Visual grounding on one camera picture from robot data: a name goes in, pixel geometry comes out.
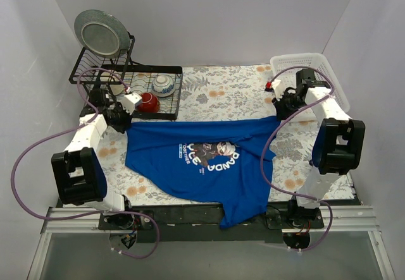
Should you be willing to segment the blue printed t shirt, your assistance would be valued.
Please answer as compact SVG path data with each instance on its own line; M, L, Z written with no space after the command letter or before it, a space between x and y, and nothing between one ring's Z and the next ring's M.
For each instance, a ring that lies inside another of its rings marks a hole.
M274 116L134 122L125 165L173 197L222 204L220 226L229 228L266 212L275 154L262 151L279 124Z

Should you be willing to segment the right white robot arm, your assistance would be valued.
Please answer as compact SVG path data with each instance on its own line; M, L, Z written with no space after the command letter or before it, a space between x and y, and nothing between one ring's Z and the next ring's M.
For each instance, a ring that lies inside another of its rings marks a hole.
M309 66L293 69L295 87L283 86L277 76L267 86L275 93L272 103L282 124L307 109L320 124L311 153L311 171L287 204L287 222L300 228L320 215L320 200L330 187L359 166L365 124L349 117L339 106L333 97L335 86L325 74Z

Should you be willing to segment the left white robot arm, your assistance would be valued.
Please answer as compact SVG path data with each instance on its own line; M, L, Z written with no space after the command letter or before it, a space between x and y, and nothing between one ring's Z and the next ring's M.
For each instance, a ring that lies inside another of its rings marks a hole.
M88 205L113 214L120 229L130 228L135 215L126 208L126 198L108 189L106 176L97 158L97 147L108 127L125 133L131 116L120 102L110 108L108 92L95 89L89 93L89 103L82 109L79 123L85 126L76 131L63 152L53 154L51 165L59 199L65 205Z

